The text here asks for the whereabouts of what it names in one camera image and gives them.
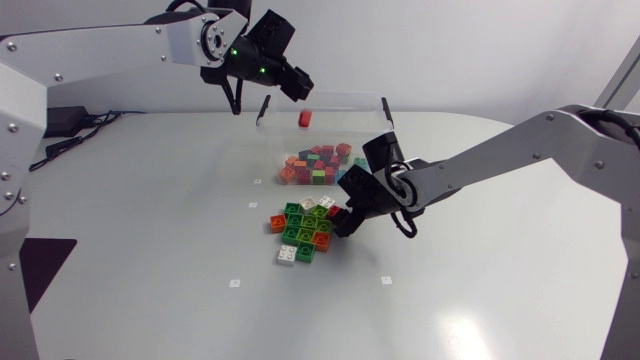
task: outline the orange cube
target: orange cube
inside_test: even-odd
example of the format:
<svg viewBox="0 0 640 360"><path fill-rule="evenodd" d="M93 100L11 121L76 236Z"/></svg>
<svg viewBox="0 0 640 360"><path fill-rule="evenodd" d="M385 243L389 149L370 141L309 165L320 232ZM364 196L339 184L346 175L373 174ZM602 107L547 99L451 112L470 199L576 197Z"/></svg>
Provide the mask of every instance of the orange cube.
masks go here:
<svg viewBox="0 0 640 360"><path fill-rule="evenodd" d="M290 167L293 169L295 162L298 161L298 158L295 156L290 156L284 163L287 167Z"/></svg>
<svg viewBox="0 0 640 360"><path fill-rule="evenodd" d="M280 170L278 178L280 179L280 181L282 181L282 183L288 184L296 178L296 171L293 170L293 168L285 166L282 170Z"/></svg>
<svg viewBox="0 0 640 360"><path fill-rule="evenodd" d="M283 232L284 228L287 226L287 218L284 214L276 215L271 217L271 232L279 233Z"/></svg>
<svg viewBox="0 0 640 360"><path fill-rule="evenodd" d="M331 235L329 233L316 231L313 233L313 239L311 241L316 245L316 250L327 252L327 250L329 250L330 240Z"/></svg>

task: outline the transparent bin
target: transparent bin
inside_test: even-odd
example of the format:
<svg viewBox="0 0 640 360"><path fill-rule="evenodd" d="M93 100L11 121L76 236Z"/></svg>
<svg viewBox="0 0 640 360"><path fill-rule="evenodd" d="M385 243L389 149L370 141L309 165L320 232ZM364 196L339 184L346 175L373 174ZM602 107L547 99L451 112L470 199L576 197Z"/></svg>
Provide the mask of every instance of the transparent bin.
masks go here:
<svg viewBox="0 0 640 360"><path fill-rule="evenodd" d="M298 125L303 110L311 111L306 128ZM266 137L273 159L269 178L281 184L335 185L354 164L368 170L362 145L393 130L393 119L386 99L375 93L312 91L307 100L299 102L278 93L265 98L256 129ZM350 146L348 156L344 156L348 147L341 144ZM333 147L331 157L329 147ZM309 154L319 158L306 159Z"/></svg>

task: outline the white building block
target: white building block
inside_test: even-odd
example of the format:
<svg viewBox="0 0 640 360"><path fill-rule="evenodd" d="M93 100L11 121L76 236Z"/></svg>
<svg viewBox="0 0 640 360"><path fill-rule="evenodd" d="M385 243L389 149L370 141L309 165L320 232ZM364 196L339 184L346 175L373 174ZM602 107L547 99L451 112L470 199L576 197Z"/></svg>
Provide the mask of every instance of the white building block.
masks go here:
<svg viewBox="0 0 640 360"><path fill-rule="evenodd" d="M336 203L335 200L333 200L332 198L330 198L330 197L328 197L326 195L323 196L320 200L318 200L318 205L326 207L327 209L332 207L335 203Z"/></svg>
<svg viewBox="0 0 640 360"><path fill-rule="evenodd" d="M296 250L298 248L295 246L282 245L278 253L278 264L293 266L296 261Z"/></svg>
<svg viewBox="0 0 640 360"><path fill-rule="evenodd" d="M309 213L311 213L311 210L313 210L314 207L316 207L316 202L309 196L306 197L302 200L300 200L300 207L302 208L302 212L305 215L309 215Z"/></svg>

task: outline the green cube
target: green cube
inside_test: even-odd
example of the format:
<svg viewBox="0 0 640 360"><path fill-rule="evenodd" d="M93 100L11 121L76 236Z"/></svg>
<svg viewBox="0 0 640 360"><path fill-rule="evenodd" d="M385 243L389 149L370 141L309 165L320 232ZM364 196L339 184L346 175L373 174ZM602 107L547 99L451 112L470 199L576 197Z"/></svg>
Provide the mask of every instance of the green cube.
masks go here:
<svg viewBox="0 0 640 360"><path fill-rule="evenodd" d="M284 207L285 214L300 214L300 204L298 203L287 203Z"/></svg>
<svg viewBox="0 0 640 360"><path fill-rule="evenodd" d="M302 226L302 214L288 214L287 225Z"/></svg>
<svg viewBox="0 0 640 360"><path fill-rule="evenodd" d="M329 220L318 220L318 226L316 226L316 230L320 232L326 232L331 234L331 221Z"/></svg>
<svg viewBox="0 0 640 360"><path fill-rule="evenodd" d="M302 216L302 225L301 227L304 229L315 230L316 226L318 226L318 218L313 215L304 215Z"/></svg>
<svg viewBox="0 0 640 360"><path fill-rule="evenodd" d="M316 161L320 160L320 155L309 154L307 155L307 167L313 169Z"/></svg>
<svg viewBox="0 0 640 360"><path fill-rule="evenodd" d="M282 232L282 242L289 245L298 245L298 234L300 234L299 227L287 226Z"/></svg>
<svg viewBox="0 0 640 360"><path fill-rule="evenodd" d="M313 185L324 185L324 170L313 170L311 173L311 183Z"/></svg>
<svg viewBox="0 0 640 360"><path fill-rule="evenodd" d="M295 243L299 245L300 243L310 243L313 241L313 233L315 231L311 229L300 229L298 232L298 236L296 237Z"/></svg>
<svg viewBox="0 0 640 360"><path fill-rule="evenodd" d="M298 245L296 251L296 260L310 263L313 260L313 254L316 252L316 246L311 243L303 242Z"/></svg>
<svg viewBox="0 0 640 360"><path fill-rule="evenodd" d="M316 207L311 210L311 215L316 216L318 220L326 218L328 213L329 209L322 205L316 205Z"/></svg>

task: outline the white table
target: white table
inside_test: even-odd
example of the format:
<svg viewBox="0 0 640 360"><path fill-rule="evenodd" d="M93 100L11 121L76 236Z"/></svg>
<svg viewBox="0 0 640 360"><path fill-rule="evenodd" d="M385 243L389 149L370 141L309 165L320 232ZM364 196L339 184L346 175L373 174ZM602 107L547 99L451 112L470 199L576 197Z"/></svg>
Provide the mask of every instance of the white table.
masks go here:
<svg viewBox="0 0 640 360"><path fill-rule="evenodd" d="M508 128L394 117L427 161ZM376 218L289 268L269 216L347 197L273 182L254 121L127 116L32 174L29 236L78 239L32 314L42 359L599 358L626 265L616 203L545 161L427 208L414 239Z"/></svg>

